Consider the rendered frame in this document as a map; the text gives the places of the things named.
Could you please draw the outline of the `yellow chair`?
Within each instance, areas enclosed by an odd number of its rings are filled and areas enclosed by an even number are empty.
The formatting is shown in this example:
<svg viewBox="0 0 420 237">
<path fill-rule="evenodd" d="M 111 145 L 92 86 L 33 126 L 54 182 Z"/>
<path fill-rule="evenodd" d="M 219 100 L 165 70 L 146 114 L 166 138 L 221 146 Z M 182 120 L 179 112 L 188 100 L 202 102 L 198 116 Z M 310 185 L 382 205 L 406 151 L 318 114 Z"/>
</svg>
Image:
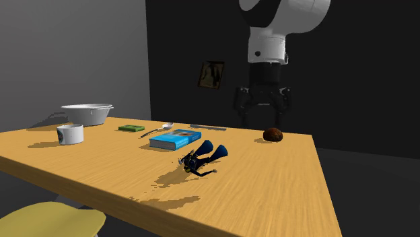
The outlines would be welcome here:
<svg viewBox="0 0 420 237">
<path fill-rule="evenodd" d="M 98 237 L 105 220 L 95 209 L 41 202 L 0 218 L 0 237 Z"/>
</svg>

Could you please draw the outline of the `white mug with print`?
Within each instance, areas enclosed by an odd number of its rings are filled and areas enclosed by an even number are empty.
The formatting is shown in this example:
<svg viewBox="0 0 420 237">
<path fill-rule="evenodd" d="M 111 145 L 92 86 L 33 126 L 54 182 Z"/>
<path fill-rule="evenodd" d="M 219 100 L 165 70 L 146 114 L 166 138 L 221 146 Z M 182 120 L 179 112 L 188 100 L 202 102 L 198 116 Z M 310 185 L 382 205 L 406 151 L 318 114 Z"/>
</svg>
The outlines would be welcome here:
<svg viewBox="0 0 420 237">
<path fill-rule="evenodd" d="M 73 145 L 84 141 L 83 125 L 61 125 L 57 127 L 60 145 Z"/>
</svg>

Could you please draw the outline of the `dark framed wall picture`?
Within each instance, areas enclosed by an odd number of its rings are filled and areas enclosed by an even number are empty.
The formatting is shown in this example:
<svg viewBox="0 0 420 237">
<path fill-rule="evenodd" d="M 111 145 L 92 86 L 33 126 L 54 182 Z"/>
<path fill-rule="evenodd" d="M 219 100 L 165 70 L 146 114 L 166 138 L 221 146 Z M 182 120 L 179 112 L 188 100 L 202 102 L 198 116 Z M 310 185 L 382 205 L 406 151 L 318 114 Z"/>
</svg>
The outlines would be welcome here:
<svg viewBox="0 0 420 237">
<path fill-rule="evenodd" d="M 223 61 L 205 61 L 202 63 L 198 86 L 218 90 L 223 76 Z"/>
</svg>

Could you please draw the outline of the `blue book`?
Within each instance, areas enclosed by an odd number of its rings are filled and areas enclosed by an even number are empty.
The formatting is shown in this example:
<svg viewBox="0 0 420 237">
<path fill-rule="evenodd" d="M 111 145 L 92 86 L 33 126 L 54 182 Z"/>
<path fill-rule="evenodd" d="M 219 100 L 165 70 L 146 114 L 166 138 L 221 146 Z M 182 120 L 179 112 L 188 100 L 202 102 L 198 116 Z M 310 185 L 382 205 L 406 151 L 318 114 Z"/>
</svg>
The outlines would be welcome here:
<svg viewBox="0 0 420 237">
<path fill-rule="evenodd" d="M 150 138 L 149 146 L 174 151 L 200 139 L 201 136 L 202 134 L 199 131 L 177 129 L 169 133 Z"/>
</svg>

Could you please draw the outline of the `brown round lump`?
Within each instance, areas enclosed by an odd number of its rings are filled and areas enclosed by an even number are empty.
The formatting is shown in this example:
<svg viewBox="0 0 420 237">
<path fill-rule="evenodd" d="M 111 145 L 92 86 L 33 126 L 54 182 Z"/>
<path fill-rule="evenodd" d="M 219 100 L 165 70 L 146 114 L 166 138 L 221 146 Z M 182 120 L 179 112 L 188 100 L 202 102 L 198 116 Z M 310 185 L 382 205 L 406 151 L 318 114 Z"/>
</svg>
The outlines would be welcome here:
<svg viewBox="0 0 420 237">
<path fill-rule="evenodd" d="M 283 139 L 283 133 L 275 127 L 268 128 L 263 132 L 263 139 L 270 142 L 280 142 Z"/>
</svg>

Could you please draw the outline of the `dark blue diver figure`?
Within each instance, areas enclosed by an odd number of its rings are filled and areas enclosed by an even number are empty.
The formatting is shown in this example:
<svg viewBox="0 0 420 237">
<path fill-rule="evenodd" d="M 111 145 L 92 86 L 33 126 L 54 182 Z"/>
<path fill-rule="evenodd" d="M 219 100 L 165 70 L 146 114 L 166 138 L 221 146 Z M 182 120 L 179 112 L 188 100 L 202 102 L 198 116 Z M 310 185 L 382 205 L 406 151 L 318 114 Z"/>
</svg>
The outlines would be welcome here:
<svg viewBox="0 0 420 237">
<path fill-rule="evenodd" d="M 198 172 L 198 169 L 205 164 L 211 163 L 215 160 L 218 160 L 222 157 L 228 156 L 228 151 L 223 145 L 219 145 L 214 153 L 207 158 L 199 158 L 199 156 L 204 154 L 209 154 L 213 151 L 213 144 L 210 140 L 204 140 L 201 146 L 197 150 L 190 151 L 182 159 L 178 161 L 179 164 L 184 165 L 184 171 L 186 173 L 192 173 L 200 177 L 204 177 L 210 173 L 217 172 L 216 169 L 207 171 L 204 173 Z"/>
</svg>

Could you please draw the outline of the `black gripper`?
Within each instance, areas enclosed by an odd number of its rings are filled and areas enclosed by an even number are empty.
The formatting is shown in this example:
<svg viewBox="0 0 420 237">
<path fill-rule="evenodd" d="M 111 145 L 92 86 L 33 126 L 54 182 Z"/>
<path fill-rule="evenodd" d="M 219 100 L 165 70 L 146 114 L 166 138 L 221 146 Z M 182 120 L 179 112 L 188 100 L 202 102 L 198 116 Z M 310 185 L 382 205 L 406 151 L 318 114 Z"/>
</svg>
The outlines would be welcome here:
<svg viewBox="0 0 420 237">
<path fill-rule="evenodd" d="M 248 111 L 255 104 L 271 104 L 275 109 L 275 127 L 280 129 L 283 114 L 292 105 L 291 88 L 280 88 L 280 63 L 251 63 L 249 68 L 250 87 L 238 87 L 234 96 L 234 109 L 241 120 L 241 126 L 248 126 Z"/>
</svg>

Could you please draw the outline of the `white metal bowl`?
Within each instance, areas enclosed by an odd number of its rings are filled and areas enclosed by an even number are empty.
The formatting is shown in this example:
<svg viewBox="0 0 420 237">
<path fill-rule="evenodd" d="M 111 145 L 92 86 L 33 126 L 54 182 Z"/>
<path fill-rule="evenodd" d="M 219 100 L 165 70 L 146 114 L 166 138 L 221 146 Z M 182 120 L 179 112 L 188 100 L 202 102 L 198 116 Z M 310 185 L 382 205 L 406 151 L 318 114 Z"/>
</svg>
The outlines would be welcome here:
<svg viewBox="0 0 420 237">
<path fill-rule="evenodd" d="M 61 107 L 68 121 L 84 127 L 104 124 L 108 113 L 113 109 L 111 104 L 74 104 Z"/>
</svg>

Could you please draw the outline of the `light wooden table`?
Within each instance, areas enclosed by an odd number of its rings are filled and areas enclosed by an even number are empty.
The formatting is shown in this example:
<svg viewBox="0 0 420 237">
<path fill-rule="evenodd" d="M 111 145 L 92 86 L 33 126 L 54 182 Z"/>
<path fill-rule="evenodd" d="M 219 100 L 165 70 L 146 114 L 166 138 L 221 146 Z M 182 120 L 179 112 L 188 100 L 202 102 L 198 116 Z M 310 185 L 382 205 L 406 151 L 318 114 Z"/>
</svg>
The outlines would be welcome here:
<svg viewBox="0 0 420 237">
<path fill-rule="evenodd" d="M 198 148 L 150 146 L 129 118 L 86 127 L 60 145 L 55 126 L 0 133 L 0 171 L 163 237 L 341 237 L 310 135 L 264 141 L 261 131 L 202 130 L 228 155 L 187 174 L 178 160 Z"/>
</svg>

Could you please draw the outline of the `grey flat bar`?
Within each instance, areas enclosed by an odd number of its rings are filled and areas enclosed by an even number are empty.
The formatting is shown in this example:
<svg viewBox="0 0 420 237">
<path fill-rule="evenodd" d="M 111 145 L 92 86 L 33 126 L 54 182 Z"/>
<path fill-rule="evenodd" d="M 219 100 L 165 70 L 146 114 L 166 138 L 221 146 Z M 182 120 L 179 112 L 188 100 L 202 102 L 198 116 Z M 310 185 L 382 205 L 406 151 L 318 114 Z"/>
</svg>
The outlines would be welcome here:
<svg viewBox="0 0 420 237">
<path fill-rule="evenodd" d="M 224 127 L 212 127 L 212 126 L 207 126 L 207 125 L 194 125 L 194 124 L 190 124 L 191 128 L 200 128 L 200 129 L 210 129 L 210 130 L 216 130 L 216 131 L 226 131 L 227 128 Z"/>
</svg>

